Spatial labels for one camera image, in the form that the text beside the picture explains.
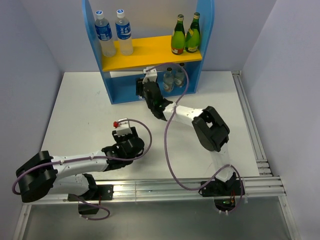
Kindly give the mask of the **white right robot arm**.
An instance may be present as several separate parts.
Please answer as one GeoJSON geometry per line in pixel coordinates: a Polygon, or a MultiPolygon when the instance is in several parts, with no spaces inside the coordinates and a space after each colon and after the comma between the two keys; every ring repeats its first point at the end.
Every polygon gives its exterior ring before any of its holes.
{"type": "Polygon", "coordinates": [[[237,169],[231,165],[228,153],[230,129],[214,107],[190,108],[169,101],[162,96],[158,83],[149,78],[136,79],[136,95],[146,101],[157,119],[168,124],[175,121],[192,127],[201,146],[210,152],[218,170],[196,188],[199,194],[204,197],[244,195],[243,181],[237,169]]]}

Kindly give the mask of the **Pocari Sweat bottle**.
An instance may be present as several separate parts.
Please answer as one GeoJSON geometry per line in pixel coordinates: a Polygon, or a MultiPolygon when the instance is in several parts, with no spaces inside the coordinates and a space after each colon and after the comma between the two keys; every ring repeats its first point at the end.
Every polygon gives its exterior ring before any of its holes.
{"type": "Polygon", "coordinates": [[[120,52],[124,56],[130,56],[134,52],[130,21],[126,18],[123,9],[118,9],[116,15],[115,29],[120,52]]]}
{"type": "Polygon", "coordinates": [[[104,56],[113,57],[116,54],[116,48],[113,41],[112,30],[109,21],[105,18],[102,10],[95,12],[95,30],[99,39],[101,50],[104,56]]]}

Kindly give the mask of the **clear glass bottle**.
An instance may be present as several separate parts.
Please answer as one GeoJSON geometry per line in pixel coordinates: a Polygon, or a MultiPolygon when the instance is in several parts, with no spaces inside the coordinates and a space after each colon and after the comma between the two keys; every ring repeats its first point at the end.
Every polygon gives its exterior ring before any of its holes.
{"type": "Polygon", "coordinates": [[[163,75],[163,88],[166,92],[171,92],[174,88],[174,75],[171,67],[168,67],[163,75]]]}
{"type": "Polygon", "coordinates": [[[182,88],[185,84],[184,68],[185,68],[185,64],[181,62],[179,63],[179,67],[175,71],[174,84],[179,88],[182,88]]]}

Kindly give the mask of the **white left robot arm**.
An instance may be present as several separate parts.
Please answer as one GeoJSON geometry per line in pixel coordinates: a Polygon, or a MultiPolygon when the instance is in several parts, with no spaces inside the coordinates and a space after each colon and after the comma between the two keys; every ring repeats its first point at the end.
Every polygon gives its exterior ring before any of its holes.
{"type": "Polygon", "coordinates": [[[52,156],[40,151],[16,170],[23,203],[32,203],[47,194],[74,194],[86,200],[96,197],[98,187],[92,172],[124,168],[139,158],[145,148],[135,127],[124,135],[112,132],[115,144],[88,155],[52,156]]]}

